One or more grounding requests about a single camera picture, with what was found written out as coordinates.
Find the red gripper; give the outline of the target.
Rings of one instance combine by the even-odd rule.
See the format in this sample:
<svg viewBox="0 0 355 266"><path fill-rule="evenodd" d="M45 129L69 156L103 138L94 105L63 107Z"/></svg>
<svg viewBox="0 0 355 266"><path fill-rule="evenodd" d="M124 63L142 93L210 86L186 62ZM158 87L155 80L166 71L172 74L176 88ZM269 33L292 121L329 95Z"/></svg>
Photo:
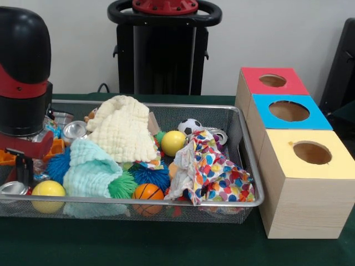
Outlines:
<svg viewBox="0 0 355 266"><path fill-rule="evenodd" d="M32 158L42 159L51 150L52 144L53 132L50 130L42 130L38 135L31 137L1 134L1 150L16 156L17 181L26 185L32 185L34 180Z"/></svg>

